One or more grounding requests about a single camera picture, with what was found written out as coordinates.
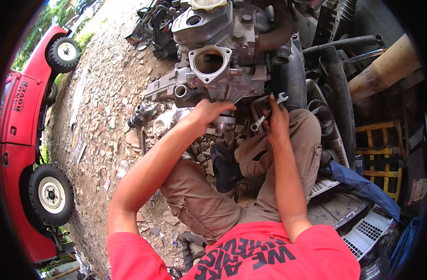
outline khaki cargo pants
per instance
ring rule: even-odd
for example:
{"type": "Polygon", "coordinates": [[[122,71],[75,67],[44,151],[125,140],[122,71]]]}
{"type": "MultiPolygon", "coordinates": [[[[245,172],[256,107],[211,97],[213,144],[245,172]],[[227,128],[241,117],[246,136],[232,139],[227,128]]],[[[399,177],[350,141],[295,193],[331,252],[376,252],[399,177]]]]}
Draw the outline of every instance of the khaki cargo pants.
{"type": "MultiPolygon", "coordinates": [[[[308,110],[293,110],[289,117],[289,136],[308,203],[319,169],[321,130],[308,110]]],[[[276,203],[272,148],[266,133],[240,143],[235,159],[245,178],[266,172],[257,199],[249,207],[242,208],[215,191],[206,182],[200,165],[192,160],[181,159],[160,188],[173,215],[208,245],[240,223],[281,221],[276,203]]]]}

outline hand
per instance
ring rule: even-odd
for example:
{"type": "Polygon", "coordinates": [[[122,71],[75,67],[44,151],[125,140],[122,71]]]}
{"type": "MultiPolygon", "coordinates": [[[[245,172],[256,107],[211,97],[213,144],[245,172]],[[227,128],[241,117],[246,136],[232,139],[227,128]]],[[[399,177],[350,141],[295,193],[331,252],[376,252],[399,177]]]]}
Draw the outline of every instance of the hand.
{"type": "Polygon", "coordinates": [[[197,135],[200,137],[206,133],[207,125],[218,118],[222,112],[236,109],[233,102],[229,100],[211,103],[209,99],[203,99],[181,122],[197,130],[197,135]]]}
{"type": "Polygon", "coordinates": [[[289,142],[289,115],[287,109],[282,105],[277,105],[274,95],[271,93],[269,98],[271,106],[271,122],[265,120],[263,125],[268,133],[268,140],[271,145],[283,145],[289,142]]]}

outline person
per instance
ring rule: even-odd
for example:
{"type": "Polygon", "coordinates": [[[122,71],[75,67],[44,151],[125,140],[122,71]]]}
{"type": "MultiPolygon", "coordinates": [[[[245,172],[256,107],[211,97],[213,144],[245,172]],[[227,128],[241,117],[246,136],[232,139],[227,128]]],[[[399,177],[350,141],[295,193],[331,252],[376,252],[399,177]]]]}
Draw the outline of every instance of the person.
{"type": "Polygon", "coordinates": [[[214,190],[199,163],[184,156],[221,112],[235,110],[230,101],[200,101],[127,172],[108,211],[113,280],[172,279],[136,222],[137,211],[157,189],[172,214],[208,245],[184,280],[359,279],[359,263],[338,233],[328,225],[313,226],[306,215],[321,152],[317,119],[305,109],[288,113],[272,94],[269,103],[267,133],[243,141],[235,151],[237,163],[222,148],[211,150],[223,190],[266,172],[249,207],[214,190]]]}

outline dirt ground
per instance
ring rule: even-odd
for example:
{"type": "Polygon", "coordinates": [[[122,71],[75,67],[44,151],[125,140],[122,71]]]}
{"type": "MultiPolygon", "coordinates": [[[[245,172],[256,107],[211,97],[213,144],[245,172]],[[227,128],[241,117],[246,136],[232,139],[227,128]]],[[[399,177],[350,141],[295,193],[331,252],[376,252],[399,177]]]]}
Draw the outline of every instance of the dirt ground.
{"type": "MultiPolygon", "coordinates": [[[[107,212],[110,199],[120,178],[116,175],[121,160],[129,167],[140,160],[141,153],[126,142],[129,134],[136,138],[137,129],[128,130],[127,119],[133,108],[142,102],[146,86],[159,75],[173,69],[175,61],[156,60],[150,48],[138,51],[124,37],[132,31],[137,19],[136,10],[143,4],[124,0],[107,0],[99,13],[108,13],[115,4],[118,12],[108,16],[83,53],[76,70],[65,74],[59,84],[56,103],[44,133],[52,162],[63,169],[76,189],[78,205],[75,214],[65,225],[70,238],[101,279],[109,279],[110,264],[106,250],[107,212]],[[72,159],[69,126],[72,98],[80,76],[88,67],[86,86],[77,115],[77,122],[87,147],[77,166],[72,159]],[[108,189],[104,185],[110,180],[108,189]]],[[[171,105],[158,104],[158,113],[168,111],[171,105]]],[[[152,135],[153,120],[146,123],[147,144],[153,146],[158,139],[152,135]]],[[[200,137],[192,146],[214,186],[213,172],[209,169],[210,146],[226,142],[232,149],[243,135],[243,126],[231,127],[224,135],[200,137]]],[[[148,202],[140,213],[144,222],[138,222],[141,235],[153,246],[167,266],[183,267],[181,245],[172,245],[174,231],[187,231],[187,227],[170,213],[160,195],[148,202]],[[156,225],[158,235],[151,233],[156,225]]]]}

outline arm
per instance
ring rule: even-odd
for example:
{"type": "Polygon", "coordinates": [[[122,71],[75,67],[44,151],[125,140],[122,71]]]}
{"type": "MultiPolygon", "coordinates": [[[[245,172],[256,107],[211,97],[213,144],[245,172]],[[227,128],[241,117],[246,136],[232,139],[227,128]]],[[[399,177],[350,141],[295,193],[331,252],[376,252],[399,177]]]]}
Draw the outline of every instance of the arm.
{"type": "Polygon", "coordinates": [[[121,179],[108,211],[108,235],[139,234],[136,214],[166,180],[181,155],[206,132],[207,125],[225,110],[235,110],[231,101],[210,103],[204,99],[170,130],[121,179]]]}
{"type": "Polygon", "coordinates": [[[291,242],[313,225],[306,216],[306,201],[297,170],[295,155],[289,138],[289,115],[286,108],[279,108],[271,94],[269,97],[271,124],[265,121],[268,140],[274,154],[276,172],[276,201],[283,227],[291,242]]]}

